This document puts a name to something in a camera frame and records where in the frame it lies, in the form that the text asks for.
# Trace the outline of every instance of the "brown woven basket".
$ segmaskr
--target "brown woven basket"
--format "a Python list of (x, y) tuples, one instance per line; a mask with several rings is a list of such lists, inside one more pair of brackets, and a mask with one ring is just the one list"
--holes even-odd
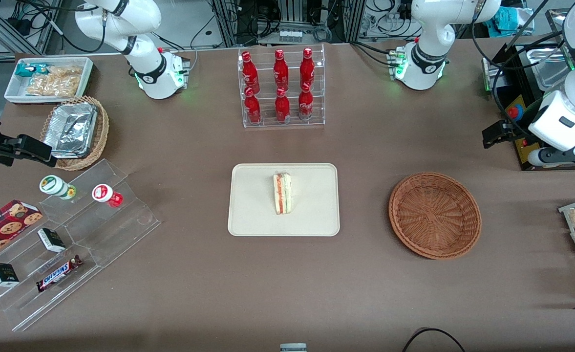
[[(57, 169), (64, 169), (67, 171), (85, 169), (86, 167), (98, 161), (101, 154), (103, 153), (103, 149), (105, 149), (105, 144), (107, 143), (107, 133), (109, 132), (109, 117), (107, 116), (107, 111), (103, 109), (103, 105), (101, 105), (98, 100), (91, 98), (90, 96), (81, 96), (80, 98), (68, 100), (68, 102), (63, 102), (61, 105), (71, 105), (78, 103), (90, 103), (98, 108), (98, 116), (96, 118), (96, 127), (94, 128), (91, 151), (88, 156), (82, 159), (57, 159), (57, 164), (55, 165)], [(48, 124), (51, 122), (51, 117), (53, 116), (53, 111), (48, 114), (48, 118), (46, 119), (46, 122), (44, 122), (42, 133), (40, 133), (40, 141), (44, 141), (46, 130), (48, 130)]]
[(470, 192), (436, 172), (408, 176), (389, 199), (389, 220), (411, 250), (431, 259), (468, 253), (481, 235), (481, 212)]

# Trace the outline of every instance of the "bread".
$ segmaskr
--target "bread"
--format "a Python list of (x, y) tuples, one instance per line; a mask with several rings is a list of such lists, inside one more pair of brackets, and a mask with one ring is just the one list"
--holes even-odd
[(274, 205), (278, 215), (292, 212), (292, 177), (288, 173), (274, 174)]

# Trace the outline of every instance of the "acrylic bottle rack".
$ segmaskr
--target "acrylic bottle rack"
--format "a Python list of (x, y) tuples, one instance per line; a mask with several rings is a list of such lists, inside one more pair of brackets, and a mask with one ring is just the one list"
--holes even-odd
[[(302, 62), (302, 51), (310, 47), (313, 51), (313, 60), (315, 63), (314, 69), (314, 85), (311, 88), (311, 93), (314, 96), (313, 116), (310, 120), (303, 121), (298, 118), (298, 96), (300, 95), (300, 63)], [(276, 112), (274, 107), (274, 100), (277, 97), (277, 86), (274, 82), (274, 52), (267, 52), (265, 47), (247, 47), (240, 49), (238, 52), (237, 71), (240, 85), (240, 100), (242, 101), (242, 121), (244, 127), (262, 129), (264, 127), (314, 127), (316, 125), (324, 125), (326, 121), (325, 109), (325, 57), (324, 46), (317, 45), (294, 45), (281, 47), (285, 54), (285, 62), (289, 67), (289, 89), (287, 91), (287, 98), (290, 102), (291, 118), (290, 123), (282, 125), (277, 121)], [(242, 53), (249, 51), (252, 62), (255, 64), (258, 76), (260, 91), (256, 94), (259, 100), (261, 109), (262, 122), (259, 125), (253, 125), (248, 119), (246, 108), (244, 106), (244, 89), (245, 83), (243, 80), (242, 68)]]
[[(19, 285), (0, 287), (0, 310), (12, 330), (25, 330), (47, 314), (72, 292), (93, 278), (161, 223), (125, 182), (124, 172), (101, 160), (69, 183), (77, 187), (70, 200), (50, 196), (40, 203), (46, 218), (20, 234), (0, 252), (0, 263), (13, 266)], [(124, 196), (120, 207), (112, 208), (91, 197), (91, 190), (106, 183)], [(46, 250), (37, 231), (53, 229), (66, 245), (64, 252)], [(38, 292), (35, 282), (75, 255), (83, 265), (57, 284)]]

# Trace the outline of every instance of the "white plastic tray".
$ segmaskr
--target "white plastic tray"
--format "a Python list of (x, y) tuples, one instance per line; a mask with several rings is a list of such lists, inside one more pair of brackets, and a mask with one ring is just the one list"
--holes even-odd
[[(47, 63), (49, 65), (62, 65), (62, 66), (80, 66), (84, 68), (81, 73), (81, 80), (79, 81), (79, 87), (77, 88), (77, 93), (75, 98), (78, 96), (83, 96), (85, 89), (88, 85), (88, 80), (90, 80), (90, 73), (93, 67), (93, 62), (89, 58), (84, 56), (73, 56), (73, 57), (61, 57), (61, 58), (28, 58), (20, 59), (16, 63), (16, 67), (20, 63)], [(4, 97), (8, 102), (15, 104), (44, 104), (44, 103), (59, 103), (66, 102), (72, 98), (60, 98), (57, 96), (30, 96), (26, 94), (26, 87), (29, 86), (31, 81), (30, 77), (21, 77), (15, 75), (12, 72), (12, 78), (7, 85)]]
[[(292, 176), (294, 207), (277, 215), (272, 176)], [(233, 168), (229, 232), (233, 236), (334, 236), (339, 232), (337, 169), (331, 163), (241, 163)]]

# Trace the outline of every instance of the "red button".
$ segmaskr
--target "red button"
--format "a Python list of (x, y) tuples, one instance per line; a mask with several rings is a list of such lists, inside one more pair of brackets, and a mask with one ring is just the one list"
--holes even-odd
[(507, 110), (507, 113), (509, 114), (510, 117), (517, 118), (520, 114), (520, 111), (517, 107), (512, 107)]

